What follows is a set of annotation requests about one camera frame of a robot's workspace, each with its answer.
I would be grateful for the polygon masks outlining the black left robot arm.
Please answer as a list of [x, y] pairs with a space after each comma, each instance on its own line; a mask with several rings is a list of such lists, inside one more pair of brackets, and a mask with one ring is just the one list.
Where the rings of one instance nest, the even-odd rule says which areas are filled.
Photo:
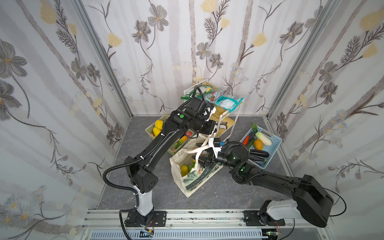
[[[214, 132], [215, 122], [210, 119], [215, 112], [212, 103], [206, 102], [202, 90], [195, 86], [189, 100], [174, 110], [163, 124], [161, 132], [134, 158], [127, 157], [125, 162], [108, 168], [102, 175], [103, 181], [110, 187], [134, 193], [136, 206], [126, 210], [128, 217], [121, 219], [121, 226], [149, 226], [155, 219], [152, 203], [152, 190], [158, 183], [153, 173], [156, 165], [167, 150], [188, 131], [209, 135]], [[126, 169], [132, 187], [120, 186], [110, 182], [107, 175], [118, 169]]]

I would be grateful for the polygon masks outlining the green leafy vegetable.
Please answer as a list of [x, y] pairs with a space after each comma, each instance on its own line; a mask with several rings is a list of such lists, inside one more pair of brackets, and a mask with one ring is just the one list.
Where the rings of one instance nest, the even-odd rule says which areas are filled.
[[258, 126], [256, 124], [252, 123], [252, 122], [251, 122], [251, 124], [252, 124], [253, 132], [256, 133], [258, 131]]

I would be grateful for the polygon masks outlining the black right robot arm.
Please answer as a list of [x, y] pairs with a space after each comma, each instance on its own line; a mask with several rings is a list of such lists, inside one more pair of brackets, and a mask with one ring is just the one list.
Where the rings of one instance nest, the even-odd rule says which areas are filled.
[[207, 165], [219, 164], [230, 168], [233, 180], [240, 185], [263, 187], [291, 198], [294, 212], [308, 223], [324, 228], [332, 217], [334, 199], [329, 190], [312, 176], [289, 177], [265, 170], [251, 164], [269, 154], [265, 151], [249, 150], [240, 142], [220, 142], [197, 144], [196, 161]]

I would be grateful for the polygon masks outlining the cream canvas grocery bag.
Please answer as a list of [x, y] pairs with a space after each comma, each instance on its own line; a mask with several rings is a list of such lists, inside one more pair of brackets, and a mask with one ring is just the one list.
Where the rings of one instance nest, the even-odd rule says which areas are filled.
[[[214, 154], [208, 144], [209, 138], [213, 138], [213, 135], [200, 135], [196, 139], [189, 140], [170, 158], [173, 180], [188, 198], [223, 168], [219, 165], [202, 167], [199, 164], [199, 157]], [[190, 169], [190, 172], [184, 177], [181, 175], [182, 165], [188, 165]]]

